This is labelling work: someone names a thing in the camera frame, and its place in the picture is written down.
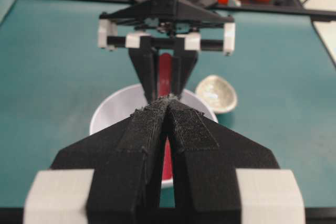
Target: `white bowl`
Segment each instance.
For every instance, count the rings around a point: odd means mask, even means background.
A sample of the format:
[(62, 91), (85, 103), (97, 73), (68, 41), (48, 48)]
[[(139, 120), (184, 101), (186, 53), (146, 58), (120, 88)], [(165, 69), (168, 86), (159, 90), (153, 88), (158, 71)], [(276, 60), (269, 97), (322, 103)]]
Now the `white bowl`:
[[(96, 109), (91, 118), (90, 135), (101, 131), (123, 119), (126, 119), (136, 109), (147, 105), (144, 97), (144, 91), (140, 84), (135, 84), (118, 90), (107, 97)], [(218, 123), (214, 112), (202, 102), (193, 92), (183, 90), (181, 102), (193, 107), (201, 112), (204, 116)], [(162, 188), (172, 187), (173, 179), (162, 181)]]
[(230, 112), (238, 103), (235, 89), (219, 76), (206, 77), (197, 85), (195, 92), (216, 114)]

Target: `teal table surface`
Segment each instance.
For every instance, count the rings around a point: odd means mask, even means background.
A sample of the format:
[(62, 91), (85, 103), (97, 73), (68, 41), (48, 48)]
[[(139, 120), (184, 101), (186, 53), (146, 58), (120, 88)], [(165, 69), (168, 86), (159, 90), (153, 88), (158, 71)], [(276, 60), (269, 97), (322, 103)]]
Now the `teal table surface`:
[[(138, 83), (126, 49), (97, 48), (98, 15), (124, 7), (17, 0), (1, 24), (0, 207), (23, 206), (37, 171), (88, 135), (99, 103)], [(336, 71), (310, 19), (233, 15), (233, 56), (202, 52), (187, 88), (210, 74), (227, 79), (238, 107), (219, 115), (220, 124), (272, 149), (293, 170), (306, 206), (336, 206)], [(161, 205), (174, 205), (172, 189), (163, 190)]]

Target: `white block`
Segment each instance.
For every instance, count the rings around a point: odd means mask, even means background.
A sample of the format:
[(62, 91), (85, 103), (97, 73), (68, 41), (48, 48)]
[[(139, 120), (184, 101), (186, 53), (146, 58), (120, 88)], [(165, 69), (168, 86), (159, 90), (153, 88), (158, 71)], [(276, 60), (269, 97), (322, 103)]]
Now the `white block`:
[(28, 193), (24, 224), (87, 224), (93, 169), (44, 170)]
[(107, 45), (108, 36), (117, 36), (118, 30), (117, 25), (108, 19), (100, 19), (98, 27), (98, 47), (108, 48), (109, 50), (114, 50), (115, 47), (112, 45)]
[(126, 36), (125, 47), (126, 48), (140, 48), (141, 36), (151, 36), (151, 35), (143, 31), (135, 31), (133, 33), (128, 33)]
[(304, 204), (291, 170), (236, 169), (242, 224), (304, 224)]
[(236, 40), (236, 24), (235, 23), (225, 23), (224, 24), (224, 48), (223, 53), (225, 55), (230, 55), (235, 50), (235, 40)]
[(201, 35), (197, 32), (189, 34), (178, 34), (178, 38), (184, 38), (184, 50), (200, 51), (201, 50)]

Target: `green work mat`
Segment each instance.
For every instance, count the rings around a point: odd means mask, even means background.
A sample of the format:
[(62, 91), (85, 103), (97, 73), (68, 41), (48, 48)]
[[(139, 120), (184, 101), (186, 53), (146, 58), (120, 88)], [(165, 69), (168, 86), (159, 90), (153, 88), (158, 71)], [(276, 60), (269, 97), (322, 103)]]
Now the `green work mat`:
[[(138, 83), (126, 49), (97, 48), (99, 14), (124, 7), (18, 0), (0, 26), (0, 207), (23, 206), (37, 171), (88, 135), (100, 102)], [(293, 170), (306, 206), (336, 206), (336, 72), (310, 19), (234, 17), (236, 51), (200, 53), (187, 88), (210, 74), (227, 79), (238, 107), (219, 122), (272, 149)], [(161, 205), (173, 204), (173, 190), (163, 190)]]

